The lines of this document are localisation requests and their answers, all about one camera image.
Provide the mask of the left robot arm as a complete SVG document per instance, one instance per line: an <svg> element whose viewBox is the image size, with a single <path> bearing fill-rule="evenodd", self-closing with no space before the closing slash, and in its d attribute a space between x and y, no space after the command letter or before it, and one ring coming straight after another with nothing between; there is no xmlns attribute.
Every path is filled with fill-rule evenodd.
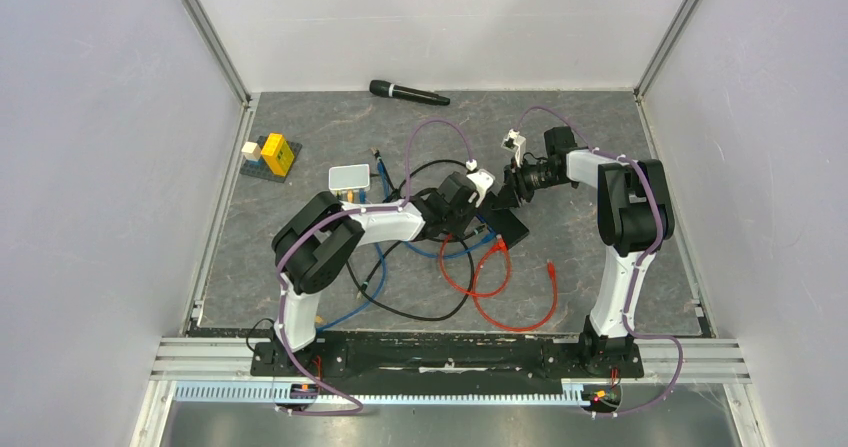
<svg viewBox="0 0 848 447"><path fill-rule="evenodd" d="M276 363L291 375L311 368L321 292L358 247L441 234L457 239L494 182L483 169L453 172L433 191L380 204L344 202L330 191L316 194L272 240L281 286Z"/></svg>

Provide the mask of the white network switch box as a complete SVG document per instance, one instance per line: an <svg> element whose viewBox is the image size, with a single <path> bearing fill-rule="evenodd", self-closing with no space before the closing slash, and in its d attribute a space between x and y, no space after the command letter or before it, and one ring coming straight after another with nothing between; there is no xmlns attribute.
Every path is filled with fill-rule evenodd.
<svg viewBox="0 0 848 447"><path fill-rule="evenodd" d="M365 191L370 189L371 169L367 163L331 167L328 171L328 189L333 193Z"/></svg>

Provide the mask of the yellow toy brick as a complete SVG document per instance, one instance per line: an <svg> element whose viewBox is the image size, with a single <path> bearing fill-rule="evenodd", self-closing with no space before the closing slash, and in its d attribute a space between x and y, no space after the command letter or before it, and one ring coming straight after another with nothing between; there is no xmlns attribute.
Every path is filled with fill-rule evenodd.
<svg viewBox="0 0 848 447"><path fill-rule="evenodd" d="M296 155L286 138L279 133L271 133L261 149L261 156L269 170L276 176L289 174Z"/></svg>

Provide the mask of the black microphone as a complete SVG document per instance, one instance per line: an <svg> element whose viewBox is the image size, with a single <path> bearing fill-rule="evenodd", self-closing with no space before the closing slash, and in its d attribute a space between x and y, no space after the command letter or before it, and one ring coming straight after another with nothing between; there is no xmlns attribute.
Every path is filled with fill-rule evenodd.
<svg viewBox="0 0 848 447"><path fill-rule="evenodd" d="M400 86L385 80L371 80L369 92L382 98L399 99L432 106L449 106L451 100L434 92Z"/></svg>

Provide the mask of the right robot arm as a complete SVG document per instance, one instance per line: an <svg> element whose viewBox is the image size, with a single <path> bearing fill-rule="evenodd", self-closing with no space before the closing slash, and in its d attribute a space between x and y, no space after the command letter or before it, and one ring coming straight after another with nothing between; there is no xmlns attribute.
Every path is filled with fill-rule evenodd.
<svg viewBox="0 0 848 447"><path fill-rule="evenodd" d="M546 153L533 162L526 139L509 131L502 146L513 158L504 169L496 208L517 208L538 190L570 184L591 187L597 197L597 228L606 247L601 287L579 336L577 359L591 375L634 359L634 312L662 243L674 232L675 218L665 171L658 160L637 161L598 147L578 146L570 127L544 134Z"/></svg>

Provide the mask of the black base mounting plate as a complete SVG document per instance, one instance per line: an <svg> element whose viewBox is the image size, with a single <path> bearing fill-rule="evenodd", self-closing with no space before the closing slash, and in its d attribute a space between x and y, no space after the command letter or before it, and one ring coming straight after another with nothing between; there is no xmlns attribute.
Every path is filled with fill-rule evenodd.
<svg viewBox="0 0 848 447"><path fill-rule="evenodd" d="M273 338L251 355L254 378L300 380L305 367L352 396L555 394L564 379L644 375L637 346L592 355L583 340L546 335L327 331L292 357Z"/></svg>

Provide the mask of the cream toy brick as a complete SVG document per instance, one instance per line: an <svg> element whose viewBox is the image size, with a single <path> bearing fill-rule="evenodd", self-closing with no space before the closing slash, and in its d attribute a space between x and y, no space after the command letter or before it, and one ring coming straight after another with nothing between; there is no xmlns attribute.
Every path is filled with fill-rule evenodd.
<svg viewBox="0 0 848 447"><path fill-rule="evenodd" d="M245 142L241 154L247 162L257 163L262 159L262 147L256 142Z"/></svg>

